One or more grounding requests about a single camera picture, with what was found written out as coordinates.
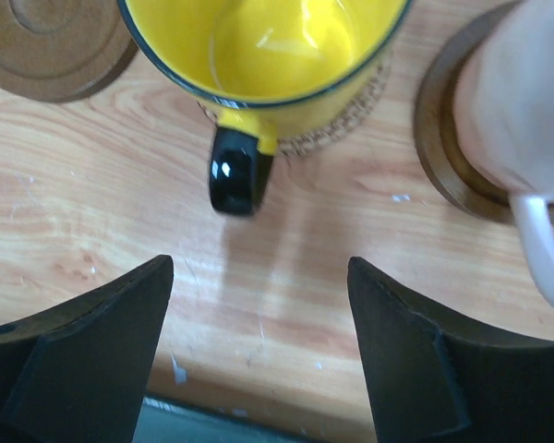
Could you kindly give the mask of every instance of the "white mug handle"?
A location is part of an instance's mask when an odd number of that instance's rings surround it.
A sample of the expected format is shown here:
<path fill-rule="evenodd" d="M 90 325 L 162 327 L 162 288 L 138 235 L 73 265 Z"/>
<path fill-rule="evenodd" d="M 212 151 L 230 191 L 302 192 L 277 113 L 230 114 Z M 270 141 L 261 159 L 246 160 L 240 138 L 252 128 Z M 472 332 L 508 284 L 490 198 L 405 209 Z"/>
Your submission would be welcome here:
<path fill-rule="evenodd" d="M 554 229 L 548 203 L 538 196 L 510 196 L 509 202 L 532 278 L 554 307 Z"/>

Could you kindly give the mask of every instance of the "wooden table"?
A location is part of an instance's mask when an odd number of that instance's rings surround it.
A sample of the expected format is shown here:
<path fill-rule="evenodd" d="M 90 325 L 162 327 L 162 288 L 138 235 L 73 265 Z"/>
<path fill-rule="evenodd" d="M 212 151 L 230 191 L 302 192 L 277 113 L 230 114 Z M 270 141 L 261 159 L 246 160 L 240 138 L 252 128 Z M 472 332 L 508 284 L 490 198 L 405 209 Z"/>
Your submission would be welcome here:
<path fill-rule="evenodd" d="M 143 55 L 83 102 L 0 90 L 0 323 L 170 254 L 151 390 L 336 442 L 375 440 L 346 293 L 351 256 L 469 316 L 554 339 L 514 229 L 450 206 L 412 140 L 428 64 L 500 3 L 415 2 L 376 111 L 335 146 L 278 159 L 254 221 L 212 212 L 212 126 Z"/>

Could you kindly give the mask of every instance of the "cup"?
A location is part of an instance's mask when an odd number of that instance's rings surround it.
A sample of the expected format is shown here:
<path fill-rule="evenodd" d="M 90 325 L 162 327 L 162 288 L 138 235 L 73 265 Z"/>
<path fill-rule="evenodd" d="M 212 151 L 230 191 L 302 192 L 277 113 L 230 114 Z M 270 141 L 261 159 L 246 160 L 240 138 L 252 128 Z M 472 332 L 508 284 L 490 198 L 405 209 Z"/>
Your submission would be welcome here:
<path fill-rule="evenodd" d="M 118 0 L 139 48 L 218 114 L 210 198 L 260 207 L 279 138 L 327 125 L 369 81 L 412 0 Z"/>
<path fill-rule="evenodd" d="M 453 116 L 464 157 L 509 193 L 532 277 L 554 306 L 554 0 L 522 2 L 475 51 Z"/>

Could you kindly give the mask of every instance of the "dark brown coaster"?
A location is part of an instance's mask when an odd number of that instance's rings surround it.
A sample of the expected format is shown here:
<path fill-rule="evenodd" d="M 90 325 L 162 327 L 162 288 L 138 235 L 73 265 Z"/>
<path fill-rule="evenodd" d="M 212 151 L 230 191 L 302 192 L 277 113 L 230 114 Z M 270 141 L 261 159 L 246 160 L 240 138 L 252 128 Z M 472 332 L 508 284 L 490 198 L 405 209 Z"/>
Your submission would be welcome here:
<path fill-rule="evenodd" d="M 501 223 L 513 222 L 507 193 L 474 169 L 460 151 L 453 95 L 468 57 L 518 4 L 512 2 L 487 12 L 450 39 L 423 79 L 414 115 L 418 157 L 437 190 L 461 210 Z M 554 207 L 550 216 L 554 221 Z"/>
<path fill-rule="evenodd" d="M 328 146 L 345 136 L 371 114 L 379 102 L 391 73 L 392 51 L 383 54 L 376 73 L 368 84 L 353 98 L 341 113 L 324 127 L 315 129 L 307 134 L 279 140 L 279 152 L 282 155 L 304 155 L 313 150 Z M 217 115 L 203 104 L 199 104 L 205 115 L 213 122 L 217 122 Z"/>
<path fill-rule="evenodd" d="M 0 88 L 17 95 L 87 97 L 136 51 L 115 0 L 0 0 Z"/>

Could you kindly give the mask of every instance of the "wooden coaster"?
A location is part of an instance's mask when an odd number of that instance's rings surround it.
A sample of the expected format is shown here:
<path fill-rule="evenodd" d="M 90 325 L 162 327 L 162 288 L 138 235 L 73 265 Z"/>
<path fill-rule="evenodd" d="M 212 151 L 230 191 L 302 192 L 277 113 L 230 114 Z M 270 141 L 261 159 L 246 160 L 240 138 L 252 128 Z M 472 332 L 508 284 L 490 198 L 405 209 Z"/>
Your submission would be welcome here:
<path fill-rule="evenodd" d="M 371 114 L 386 88 L 391 73 L 391 60 L 392 52 L 388 50 L 382 55 L 376 73 L 368 84 L 332 122 L 307 134 L 279 140 L 280 154 L 285 156 L 308 154 L 341 140 L 361 125 Z M 217 123 L 217 115 L 211 109 L 201 103 L 199 106 L 213 123 Z"/>
<path fill-rule="evenodd" d="M 136 51 L 115 0 L 0 0 L 0 88 L 17 95 L 87 97 Z"/>
<path fill-rule="evenodd" d="M 484 178 L 460 151 L 453 95 L 468 57 L 518 4 L 487 12 L 450 39 L 423 79 L 414 115 L 418 157 L 437 190 L 461 210 L 501 223 L 513 223 L 507 192 Z M 554 207 L 550 216 L 554 222 Z"/>

